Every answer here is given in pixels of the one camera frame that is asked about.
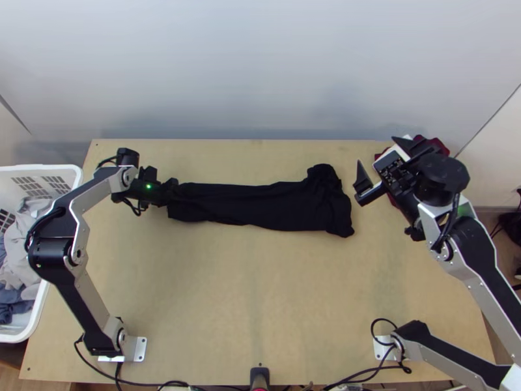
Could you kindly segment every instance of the white backdrop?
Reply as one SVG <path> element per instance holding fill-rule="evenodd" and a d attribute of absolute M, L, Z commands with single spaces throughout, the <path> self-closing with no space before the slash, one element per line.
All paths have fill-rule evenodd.
<path fill-rule="evenodd" d="M 0 94 L 92 138 L 389 139 L 456 152 L 521 81 L 521 2 L 0 0 Z"/>

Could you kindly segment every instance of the black garment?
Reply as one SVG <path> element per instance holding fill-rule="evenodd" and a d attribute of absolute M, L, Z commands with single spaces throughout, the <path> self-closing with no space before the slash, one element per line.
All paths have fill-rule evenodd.
<path fill-rule="evenodd" d="M 168 217 L 183 222 L 208 220 L 278 231 L 327 231 L 344 238 L 354 234 L 351 201 L 329 164 L 309 168 L 302 182 L 266 186 L 184 183 L 175 187 L 174 194 Z"/>

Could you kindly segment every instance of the silver arm segment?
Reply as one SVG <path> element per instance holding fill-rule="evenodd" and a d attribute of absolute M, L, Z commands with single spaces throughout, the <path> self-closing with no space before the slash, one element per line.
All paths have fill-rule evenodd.
<path fill-rule="evenodd" d="M 86 266 L 89 227 L 83 213 L 107 196 L 129 189 L 134 166 L 101 167 L 94 178 L 53 202 L 29 233 L 28 260 L 38 275 L 56 285 L 84 329 L 83 341 L 100 361 L 143 361 L 147 339 L 126 334 L 109 314 Z"/>
<path fill-rule="evenodd" d="M 469 229 L 475 230 L 472 232 L 475 240 L 470 245 L 475 248 L 479 247 L 479 249 L 476 251 L 478 254 L 472 254 L 472 266 L 471 259 L 465 257 L 466 249 L 460 248 L 465 244 L 461 241 L 457 242 L 452 236 L 443 245 L 440 253 L 430 249 L 432 243 L 440 235 L 440 228 L 436 221 L 450 208 L 450 206 L 432 207 L 424 203 L 418 205 L 429 253 L 448 274 L 465 284 L 513 361 L 521 365 L 521 335 L 519 328 L 514 325 L 514 322 L 521 317 L 521 301 L 499 270 L 496 247 L 488 236 L 486 228 L 477 219 L 472 204 L 465 197 L 460 197 L 458 217 L 468 217 L 475 222 L 472 227 L 469 225 Z M 484 276 L 480 275 L 481 270 L 476 270 L 476 266 L 473 265 L 476 263 L 479 263 L 484 271 L 482 272 L 485 274 Z"/>
<path fill-rule="evenodd" d="M 448 157 L 439 141 L 393 140 L 395 145 L 373 164 L 381 179 L 376 186 L 358 163 L 356 200 L 363 206 L 389 194 L 410 224 L 405 233 L 425 240 L 431 257 L 465 284 L 514 364 L 487 362 L 432 336 L 419 321 L 390 335 L 396 346 L 390 356 L 429 362 L 474 391 L 521 391 L 521 301 L 498 268 L 492 239 L 460 194 L 470 180 L 466 168 Z"/>

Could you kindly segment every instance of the black cable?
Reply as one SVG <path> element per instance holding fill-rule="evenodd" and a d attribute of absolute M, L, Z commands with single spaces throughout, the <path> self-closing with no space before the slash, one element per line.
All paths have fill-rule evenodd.
<path fill-rule="evenodd" d="M 80 357 L 80 359 L 86 363 L 86 365 L 88 367 L 90 367 L 90 369 L 94 370 L 95 372 L 99 373 L 101 376 L 104 376 L 106 377 L 107 379 L 111 379 L 112 381 L 114 382 L 117 382 L 118 384 L 119 383 L 122 383 L 122 384 L 128 384 L 130 386 L 138 386 L 138 387 L 165 387 L 167 385 L 169 386 L 177 386 L 177 387 L 190 387 L 190 385 L 184 381 L 179 381 L 179 380 L 170 380 L 170 381 L 167 381 L 165 383 L 135 383 L 133 381 L 128 381 L 128 380 L 123 380 L 123 379 L 117 379 L 116 377 L 114 376 L 110 376 L 108 373 L 105 373 L 103 372 L 102 370 L 96 368 L 95 366 L 93 366 L 90 362 L 87 361 L 87 359 L 83 356 L 83 354 L 81 354 L 81 352 L 79 351 L 77 345 L 83 341 L 83 334 L 74 342 L 74 350 L 76 350 L 76 353 L 77 355 Z"/>
<path fill-rule="evenodd" d="M 243 390 L 242 388 L 235 387 L 235 386 L 217 386 L 217 387 L 231 388 L 232 390 L 237 390 L 237 391 L 247 391 L 247 390 Z"/>
<path fill-rule="evenodd" d="M 116 373 L 114 374 L 114 382 L 116 383 L 116 388 L 118 391 L 123 391 L 119 385 L 119 373 L 121 372 L 121 367 L 123 367 L 123 362 L 118 362 L 116 365 Z"/>
<path fill-rule="evenodd" d="M 98 163 L 96 166 L 96 169 L 103 167 L 107 163 L 112 163 L 114 166 L 116 165 L 116 162 L 114 162 L 114 159 L 116 159 L 118 156 L 111 156 L 110 158 L 103 159 L 101 162 Z"/>
<path fill-rule="evenodd" d="M 121 200 L 125 205 L 128 205 L 131 209 L 132 209 L 132 212 L 137 216 L 137 217 L 140 217 L 141 215 L 141 212 L 144 212 L 146 209 L 142 208 L 141 207 L 141 201 L 138 201 L 137 202 L 137 208 L 135 206 L 132 205 L 132 202 L 130 202 L 130 200 L 128 198 L 123 198 Z"/>
<path fill-rule="evenodd" d="M 375 319 L 371 323 L 371 335 L 373 336 L 374 340 L 376 342 L 378 342 L 380 345 L 390 346 L 390 348 L 385 353 L 384 357 L 382 357 L 382 359 L 380 361 L 380 364 L 377 367 L 375 367 L 375 368 L 365 369 L 365 370 L 357 372 L 357 373 L 355 373 L 355 374 L 353 374 L 351 376 L 345 377 L 344 379 L 342 379 L 340 381 L 337 381 L 336 383 L 329 384 L 329 385 L 327 385 L 327 386 L 325 386 L 323 388 L 324 391 L 331 390 L 332 388 L 335 388 L 336 386 L 339 386 L 341 384 L 366 383 L 367 381 L 370 381 L 373 377 L 378 375 L 378 373 L 380 371 L 382 371 L 383 369 L 401 369 L 401 370 L 403 370 L 403 372 L 405 372 L 407 374 L 412 373 L 412 369 L 410 369 L 409 367 L 406 367 L 406 366 L 403 365 L 403 359 L 404 359 L 404 356 L 403 356 L 403 352 L 404 352 L 403 346 L 399 347 L 399 346 L 396 345 L 396 343 L 384 343 L 384 342 L 381 342 L 374 336 L 373 328 L 374 328 L 374 325 L 377 324 L 377 322 L 379 322 L 379 321 L 388 322 L 391 325 L 393 325 L 395 329 L 397 327 L 396 327 L 396 325 L 392 321 L 390 321 L 389 319 L 386 319 L 386 318 L 377 318 L 377 319 Z M 386 361 L 387 356 L 392 352 L 392 350 L 394 348 L 398 348 L 400 350 L 400 352 L 401 352 L 401 355 L 402 355 L 400 357 L 400 361 L 398 361 L 398 365 L 384 366 L 384 362 Z M 355 378 L 359 377 L 360 375 L 363 375 L 365 373 L 370 373 L 370 372 L 373 372 L 373 374 L 368 376 L 368 377 L 366 377 L 365 379 L 356 379 L 356 380 L 354 380 Z"/>
<path fill-rule="evenodd" d="M 377 337 L 374 336 L 374 326 L 375 324 L 377 324 L 378 322 L 387 322 L 387 323 L 391 323 L 391 325 L 393 325 L 393 327 L 395 328 L 395 330 L 398 328 L 397 325 L 395 325 L 394 322 L 391 322 L 389 319 L 386 319 L 386 318 L 376 318 L 372 323 L 371 323 L 371 335 L 373 336 L 373 339 L 378 342 L 380 345 L 383 345 L 383 346 L 395 346 L 395 343 L 394 342 L 382 342 L 380 340 L 378 340 Z"/>
<path fill-rule="evenodd" d="M 460 194 L 456 193 L 454 195 L 454 198 L 452 199 L 452 209 L 449 213 L 449 218 L 447 222 L 444 225 L 444 228 L 442 232 L 440 233 L 440 236 L 436 239 L 434 244 L 430 247 L 431 250 L 434 250 L 436 252 L 441 252 L 443 243 L 447 239 L 447 235 L 449 234 L 450 230 L 454 226 L 454 223 L 456 222 L 456 217 L 458 216 L 458 206 L 460 205 Z"/>

